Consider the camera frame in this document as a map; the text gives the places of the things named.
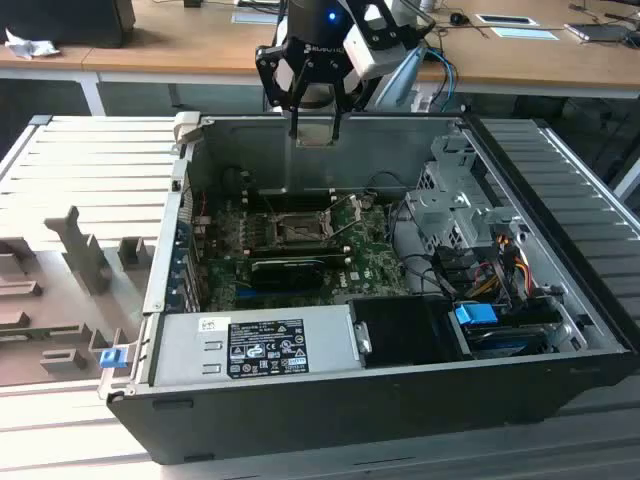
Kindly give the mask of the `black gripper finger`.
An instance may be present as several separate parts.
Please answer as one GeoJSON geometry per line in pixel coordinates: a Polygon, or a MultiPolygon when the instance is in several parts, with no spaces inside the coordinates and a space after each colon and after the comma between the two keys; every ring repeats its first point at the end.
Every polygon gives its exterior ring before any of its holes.
{"type": "Polygon", "coordinates": [[[298,135],[298,116],[302,98],[309,86],[309,57],[303,42],[285,42],[274,47],[256,49],[256,68],[269,104],[290,114],[289,136],[298,135]],[[285,62],[293,72],[292,83],[284,90],[276,79],[276,71],[285,62]]]}
{"type": "Polygon", "coordinates": [[[339,139],[342,117],[354,109],[361,109],[365,103],[363,95],[367,82],[358,80],[350,92],[345,86],[347,76],[353,71],[353,64],[346,53],[312,53],[308,59],[310,84],[325,87],[333,98],[333,141],[339,139]]]}

